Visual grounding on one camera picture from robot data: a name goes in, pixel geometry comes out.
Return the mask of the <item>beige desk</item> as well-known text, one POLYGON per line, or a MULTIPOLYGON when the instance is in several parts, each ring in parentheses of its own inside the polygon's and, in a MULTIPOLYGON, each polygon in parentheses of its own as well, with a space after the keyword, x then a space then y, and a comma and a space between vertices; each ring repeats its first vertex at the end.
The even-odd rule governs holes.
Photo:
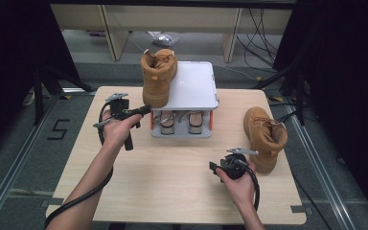
POLYGON ((290 10, 53 4, 63 30, 103 31, 111 58, 118 60, 130 31, 219 34, 223 58, 230 62, 238 34, 285 32, 290 10))

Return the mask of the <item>person's left hand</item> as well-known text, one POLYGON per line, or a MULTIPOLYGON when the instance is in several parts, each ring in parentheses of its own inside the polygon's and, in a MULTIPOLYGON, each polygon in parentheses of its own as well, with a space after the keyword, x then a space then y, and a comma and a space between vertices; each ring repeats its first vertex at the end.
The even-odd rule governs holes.
POLYGON ((116 120, 111 117, 109 109, 103 113, 103 119, 108 119, 108 123, 103 126, 103 147, 113 151, 118 151, 124 145, 131 128, 142 120, 131 120, 129 117, 122 121, 116 120))

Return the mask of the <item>white two-tier shoe rack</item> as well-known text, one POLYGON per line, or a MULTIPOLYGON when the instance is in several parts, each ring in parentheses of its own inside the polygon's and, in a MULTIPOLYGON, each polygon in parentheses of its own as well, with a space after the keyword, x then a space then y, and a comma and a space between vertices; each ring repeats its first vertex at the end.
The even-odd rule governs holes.
POLYGON ((212 135, 213 111, 219 106, 213 66, 206 61, 179 61, 176 76, 170 84, 168 103, 151 112, 150 133, 156 138, 209 138, 212 135), (162 110, 172 110, 175 114, 174 134, 163 135, 155 117, 162 110), (189 123, 180 123, 178 118, 186 111, 202 110, 203 126, 201 134, 190 134, 189 123))

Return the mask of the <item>black curtain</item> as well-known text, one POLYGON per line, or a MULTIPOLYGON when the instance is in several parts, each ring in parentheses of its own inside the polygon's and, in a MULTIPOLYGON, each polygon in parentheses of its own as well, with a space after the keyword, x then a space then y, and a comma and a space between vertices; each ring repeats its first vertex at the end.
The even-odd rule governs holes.
POLYGON ((0 138, 34 86, 81 85, 49 0, 0 0, 0 138))
POLYGON ((287 67, 304 42, 311 101, 368 200, 368 0, 296 0, 276 69, 287 67))

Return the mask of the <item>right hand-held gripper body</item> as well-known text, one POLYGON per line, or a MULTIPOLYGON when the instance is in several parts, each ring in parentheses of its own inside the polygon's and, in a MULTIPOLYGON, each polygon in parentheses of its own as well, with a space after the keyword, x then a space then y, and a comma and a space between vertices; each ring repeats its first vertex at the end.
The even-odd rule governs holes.
POLYGON ((246 163, 246 155, 257 155, 255 150, 244 148, 231 148, 227 150, 228 155, 220 160, 220 168, 232 180, 241 178, 245 173, 252 173, 246 163))

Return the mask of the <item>person's right hand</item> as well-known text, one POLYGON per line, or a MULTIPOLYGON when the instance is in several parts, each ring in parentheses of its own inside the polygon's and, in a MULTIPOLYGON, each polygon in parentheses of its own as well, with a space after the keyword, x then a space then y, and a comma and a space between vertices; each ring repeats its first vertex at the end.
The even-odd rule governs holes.
POLYGON ((245 172, 242 177, 236 180, 231 179, 222 169, 216 169, 216 173, 239 209, 248 208, 255 211, 255 187, 252 177, 248 172, 245 172))

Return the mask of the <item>clear plastic bag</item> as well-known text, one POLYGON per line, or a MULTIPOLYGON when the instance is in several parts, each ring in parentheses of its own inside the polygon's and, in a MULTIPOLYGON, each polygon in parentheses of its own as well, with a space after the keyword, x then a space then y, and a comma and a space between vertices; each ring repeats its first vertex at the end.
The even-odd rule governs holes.
POLYGON ((152 37, 152 43, 161 47, 172 47, 178 41, 178 37, 169 34, 156 34, 152 37))

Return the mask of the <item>tan suede boot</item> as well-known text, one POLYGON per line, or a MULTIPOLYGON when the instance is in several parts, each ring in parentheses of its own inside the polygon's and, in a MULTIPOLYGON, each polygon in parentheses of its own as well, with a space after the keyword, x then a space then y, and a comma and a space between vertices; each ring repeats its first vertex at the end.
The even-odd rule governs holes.
POLYGON ((161 49, 155 54, 146 50, 141 57, 143 74, 143 103, 152 108, 167 104, 170 84, 177 73, 177 58, 171 49, 161 49))
POLYGON ((243 130, 249 139, 250 149, 257 155, 250 155, 258 173, 271 173, 276 164, 278 154, 287 144, 286 126, 271 119, 261 107, 251 107, 243 117, 243 130))

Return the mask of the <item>metal floor rail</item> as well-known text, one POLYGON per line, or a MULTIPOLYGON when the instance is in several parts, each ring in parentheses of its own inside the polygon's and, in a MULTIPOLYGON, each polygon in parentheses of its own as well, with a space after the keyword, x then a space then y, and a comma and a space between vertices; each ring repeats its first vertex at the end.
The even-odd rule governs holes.
POLYGON ((351 215, 344 204, 341 195, 337 191, 329 173, 327 172, 320 156, 311 140, 305 126, 301 123, 297 115, 291 116, 291 121, 303 144, 305 152, 310 160, 324 194, 329 201, 330 206, 333 209, 333 213, 339 223, 342 230, 357 230, 351 215))
POLYGON ((59 96, 51 96, 47 100, 47 103, 44 105, 42 117, 36 125, 33 125, 33 128, 30 131, 26 141, 24 142, 20 151, 17 153, 14 161, 11 164, 11 167, 0 183, 0 210, 2 209, 14 182, 17 180, 17 177, 20 175, 26 161, 28 160, 31 151, 35 146, 35 143, 38 140, 51 111, 58 103, 58 100, 59 96))

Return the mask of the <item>black sandal with glitter strap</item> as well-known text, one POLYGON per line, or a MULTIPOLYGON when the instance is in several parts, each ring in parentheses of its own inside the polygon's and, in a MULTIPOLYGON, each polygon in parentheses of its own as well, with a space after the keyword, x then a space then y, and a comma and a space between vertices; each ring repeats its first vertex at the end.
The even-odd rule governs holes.
POLYGON ((172 110, 162 110, 158 116, 155 117, 155 123, 160 125, 160 133, 163 135, 174 134, 174 119, 175 114, 172 110))
POLYGON ((179 118, 180 123, 187 121, 189 123, 188 132, 190 134, 201 134, 203 126, 203 114, 202 110, 190 110, 184 112, 179 118))

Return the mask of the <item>black metal stand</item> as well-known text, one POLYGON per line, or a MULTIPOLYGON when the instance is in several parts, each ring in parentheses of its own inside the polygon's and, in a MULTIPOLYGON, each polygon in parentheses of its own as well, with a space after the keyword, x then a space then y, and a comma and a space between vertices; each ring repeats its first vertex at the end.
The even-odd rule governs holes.
POLYGON ((59 80, 68 81, 81 88, 83 92, 95 91, 94 87, 82 82, 78 74, 68 75, 50 65, 38 66, 34 71, 35 125, 37 125, 44 116, 43 88, 46 88, 49 94, 54 96, 59 96, 64 93, 64 90, 58 82, 59 80))
POLYGON ((258 82, 256 85, 252 86, 252 89, 263 89, 281 78, 284 78, 284 81, 280 87, 280 93, 283 96, 290 96, 292 93, 295 93, 296 117, 300 125, 303 126, 305 124, 303 116, 305 80, 301 71, 301 65, 296 60, 274 76, 258 82))

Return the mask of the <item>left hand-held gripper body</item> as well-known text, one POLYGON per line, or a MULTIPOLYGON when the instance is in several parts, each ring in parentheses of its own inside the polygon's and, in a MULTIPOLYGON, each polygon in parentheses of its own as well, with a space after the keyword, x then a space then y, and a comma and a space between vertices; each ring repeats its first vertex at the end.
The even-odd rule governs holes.
POLYGON ((111 115, 117 120, 123 120, 125 112, 129 108, 127 93, 114 93, 105 101, 110 106, 111 115))

